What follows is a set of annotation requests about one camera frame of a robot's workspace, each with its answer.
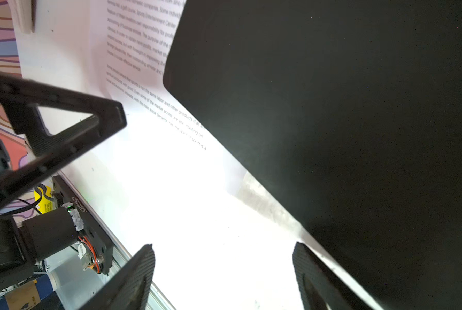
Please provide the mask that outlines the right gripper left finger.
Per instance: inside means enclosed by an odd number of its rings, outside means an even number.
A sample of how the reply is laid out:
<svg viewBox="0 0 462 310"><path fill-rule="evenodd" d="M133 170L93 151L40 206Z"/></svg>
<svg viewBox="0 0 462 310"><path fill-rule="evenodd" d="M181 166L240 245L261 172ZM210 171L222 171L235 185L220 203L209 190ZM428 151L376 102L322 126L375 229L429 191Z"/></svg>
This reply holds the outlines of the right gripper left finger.
<svg viewBox="0 0 462 310"><path fill-rule="evenodd" d="M144 245L109 282L81 308L145 309L156 265L152 246Z"/></svg>

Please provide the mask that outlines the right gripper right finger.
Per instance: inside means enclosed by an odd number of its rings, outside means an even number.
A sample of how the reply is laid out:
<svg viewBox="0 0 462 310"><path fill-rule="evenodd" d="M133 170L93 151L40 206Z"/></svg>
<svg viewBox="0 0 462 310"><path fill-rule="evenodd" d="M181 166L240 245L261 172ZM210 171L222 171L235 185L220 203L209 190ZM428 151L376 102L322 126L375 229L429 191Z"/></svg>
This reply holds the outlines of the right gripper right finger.
<svg viewBox="0 0 462 310"><path fill-rule="evenodd" d="M370 309L303 243L296 243L292 262L304 309Z"/></svg>

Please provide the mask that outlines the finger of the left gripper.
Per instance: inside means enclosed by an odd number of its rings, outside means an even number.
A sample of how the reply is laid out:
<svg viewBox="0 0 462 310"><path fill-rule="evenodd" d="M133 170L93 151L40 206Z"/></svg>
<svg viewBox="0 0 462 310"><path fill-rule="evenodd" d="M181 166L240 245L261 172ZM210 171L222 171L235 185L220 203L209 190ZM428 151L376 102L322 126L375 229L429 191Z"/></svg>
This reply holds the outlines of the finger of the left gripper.
<svg viewBox="0 0 462 310"><path fill-rule="evenodd" d="M17 134L24 134L36 159L11 171L0 159L0 210L30 187L56 173L127 126L120 102L0 73L0 104ZM39 107L82 112L88 118L51 135Z"/></svg>

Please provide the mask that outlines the printed paper sheet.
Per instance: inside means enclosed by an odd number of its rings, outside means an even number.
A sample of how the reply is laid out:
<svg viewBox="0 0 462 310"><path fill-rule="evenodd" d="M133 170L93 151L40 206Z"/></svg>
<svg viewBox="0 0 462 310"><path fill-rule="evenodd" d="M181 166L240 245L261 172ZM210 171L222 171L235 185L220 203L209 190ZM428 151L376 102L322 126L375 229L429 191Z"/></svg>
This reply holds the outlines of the printed paper sheet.
<svg viewBox="0 0 462 310"><path fill-rule="evenodd" d="M105 160L132 147L148 177L239 191L245 168L166 90L163 75L184 1L91 1L90 89L121 102L128 125Z"/></svg>

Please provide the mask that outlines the red folder with black interior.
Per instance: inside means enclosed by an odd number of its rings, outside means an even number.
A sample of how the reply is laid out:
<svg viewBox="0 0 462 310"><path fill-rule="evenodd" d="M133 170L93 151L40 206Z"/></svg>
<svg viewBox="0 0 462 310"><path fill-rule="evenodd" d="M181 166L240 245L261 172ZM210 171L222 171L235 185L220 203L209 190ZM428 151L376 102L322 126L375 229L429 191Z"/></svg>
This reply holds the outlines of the red folder with black interior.
<svg viewBox="0 0 462 310"><path fill-rule="evenodd" d="M385 309L462 309L462 1L187 1L163 83Z"/></svg>

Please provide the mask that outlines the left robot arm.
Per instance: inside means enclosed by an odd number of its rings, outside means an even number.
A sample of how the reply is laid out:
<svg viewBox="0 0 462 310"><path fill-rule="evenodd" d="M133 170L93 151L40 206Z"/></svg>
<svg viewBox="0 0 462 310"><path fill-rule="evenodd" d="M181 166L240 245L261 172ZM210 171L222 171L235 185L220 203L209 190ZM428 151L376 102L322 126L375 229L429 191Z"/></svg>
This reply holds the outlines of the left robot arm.
<svg viewBox="0 0 462 310"><path fill-rule="evenodd" d="M70 191L57 196L58 209L21 223L18 211L5 207L47 178L64 189L57 172L126 127L122 105L1 72L0 105L34 155L14 170L0 140L0 290L29 279L36 263L74 243L86 247L89 268L107 275L113 243Z"/></svg>

